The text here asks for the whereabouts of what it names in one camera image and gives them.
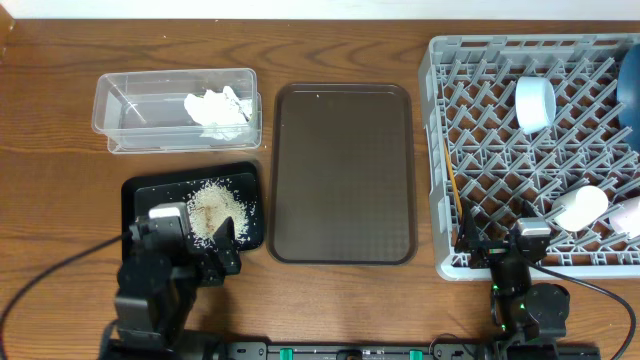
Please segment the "pile of white rice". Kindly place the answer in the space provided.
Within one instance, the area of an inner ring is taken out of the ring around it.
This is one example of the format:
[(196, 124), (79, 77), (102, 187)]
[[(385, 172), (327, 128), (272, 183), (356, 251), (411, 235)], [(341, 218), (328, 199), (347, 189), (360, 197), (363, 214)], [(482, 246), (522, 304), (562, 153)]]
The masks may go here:
[(187, 196), (187, 210), (194, 237), (194, 246), (212, 248), (214, 233), (231, 217), (236, 241), (245, 245), (252, 240), (250, 225), (256, 221), (250, 217), (256, 212), (256, 202), (240, 199), (239, 190), (229, 190), (226, 183), (207, 180), (202, 187)]

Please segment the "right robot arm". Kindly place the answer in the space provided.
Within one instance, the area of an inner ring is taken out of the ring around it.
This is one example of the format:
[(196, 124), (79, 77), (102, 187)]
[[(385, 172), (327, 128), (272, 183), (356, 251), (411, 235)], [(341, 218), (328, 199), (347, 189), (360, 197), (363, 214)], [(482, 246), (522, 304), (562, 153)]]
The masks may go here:
[(566, 288), (532, 282), (530, 268), (546, 256), (551, 228), (531, 206), (501, 240), (485, 240), (467, 204), (454, 251), (470, 255), (469, 267), (487, 268), (491, 314), (501, 333), (478, 348), (476, 359), (557, 359), (556, 340), (566, 335), (570, 295)]

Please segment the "white napkin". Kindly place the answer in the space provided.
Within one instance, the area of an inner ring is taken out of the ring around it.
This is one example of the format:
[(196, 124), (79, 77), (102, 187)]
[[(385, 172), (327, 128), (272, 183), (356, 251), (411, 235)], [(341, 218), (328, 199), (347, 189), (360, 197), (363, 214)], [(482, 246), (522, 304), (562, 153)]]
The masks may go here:
[(188, 94), (184, 108), (203, 132), (201, 137), (230, 141), (242, 135), (253, 115), (253, 101), (239, 98), (230, 86), (221, 92)]

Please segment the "dark blue plate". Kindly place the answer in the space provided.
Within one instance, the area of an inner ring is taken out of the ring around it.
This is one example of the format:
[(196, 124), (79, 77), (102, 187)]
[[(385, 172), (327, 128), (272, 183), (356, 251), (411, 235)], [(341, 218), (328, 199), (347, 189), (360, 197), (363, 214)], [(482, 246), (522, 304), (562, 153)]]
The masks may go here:
[(623, 105), (618, 115), (622, 128), (631, 129), (626, 142), (639, 150), (639, 45), (632, 46), (626, 53), (618, 75), (617, 101)]

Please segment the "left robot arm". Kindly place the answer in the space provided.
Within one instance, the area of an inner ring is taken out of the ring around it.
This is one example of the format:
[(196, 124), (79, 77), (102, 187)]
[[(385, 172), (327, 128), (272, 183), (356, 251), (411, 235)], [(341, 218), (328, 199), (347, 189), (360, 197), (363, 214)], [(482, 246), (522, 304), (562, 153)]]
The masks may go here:
[(185, 329), (202, 287), (220, 287), (241, 270), (233, 219), (214, 231), (218, 246), (188, 244), (187, 218), (139, 218), (117, 273), (117, 319), (105, 329), (101, 359), (226, 359), (219, 335)]

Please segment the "wooden chopstick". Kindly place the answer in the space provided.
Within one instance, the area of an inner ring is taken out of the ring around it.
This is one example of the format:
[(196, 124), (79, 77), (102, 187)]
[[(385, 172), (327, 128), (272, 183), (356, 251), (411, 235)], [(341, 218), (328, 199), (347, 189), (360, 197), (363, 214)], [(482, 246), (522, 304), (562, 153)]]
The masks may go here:
[(449, 176), (449, 180), (451, 181), (452, 192), (453, 192), (453, 196), (454, 196), (454, 202), (455, 202), (456, 210), (457, 210), (457, 213), (458, 213), (458, 217), (461, 220), (462, 217), (463, 217), (462, 203), (461, 203), (461, 200), (460, 200), (460, 196), (459, 196), (459, 192), (458, 192), (458, 188), (457, 188), (457, 183), (456, 183), (456, 179), (455, 179), (455, 174), (454, 174), (453, 166), (452, 166), (452, 163), (451, 163), (450, 152), (449, 152), (449, 149), (447, 147), (447, 140), (446, 139), (443, 139), (443, 148), (444, 148), (444, 156), (445, 156), (447, 173), (448, 173), (448, 176)]

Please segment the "white cup pink inside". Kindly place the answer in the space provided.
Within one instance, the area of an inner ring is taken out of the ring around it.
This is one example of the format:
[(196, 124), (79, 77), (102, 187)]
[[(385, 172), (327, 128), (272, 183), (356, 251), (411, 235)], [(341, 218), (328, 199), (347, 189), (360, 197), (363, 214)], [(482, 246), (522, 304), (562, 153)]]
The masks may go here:
[(609, 216), (612, 229), (618, 234), (626, 234), (630, 239), (640, 233), (639, 198), (631, 198), (620, 203), (621, 207)]

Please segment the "white cup green inside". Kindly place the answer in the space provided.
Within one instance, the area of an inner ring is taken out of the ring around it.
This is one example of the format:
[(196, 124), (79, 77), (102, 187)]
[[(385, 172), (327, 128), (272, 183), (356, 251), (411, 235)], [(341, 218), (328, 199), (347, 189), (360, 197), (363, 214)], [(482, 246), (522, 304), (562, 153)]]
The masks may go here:
[(582, 186), (557, 198), (552, 209), (562, 208), (553, 221), (562, 229), (577, 232), (596, 221), (608, 209), (606, 193), (592, 185)]

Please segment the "light blue small bowl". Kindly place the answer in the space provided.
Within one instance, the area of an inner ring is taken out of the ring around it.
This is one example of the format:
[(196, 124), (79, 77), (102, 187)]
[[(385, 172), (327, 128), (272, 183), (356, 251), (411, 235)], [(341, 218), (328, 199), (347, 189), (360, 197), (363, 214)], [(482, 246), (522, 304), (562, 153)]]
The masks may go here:
[(516, 83), (515, 111), (524, 134), (549, 127), (556, 112), (552, 83), (544, 77), (520, 77)]

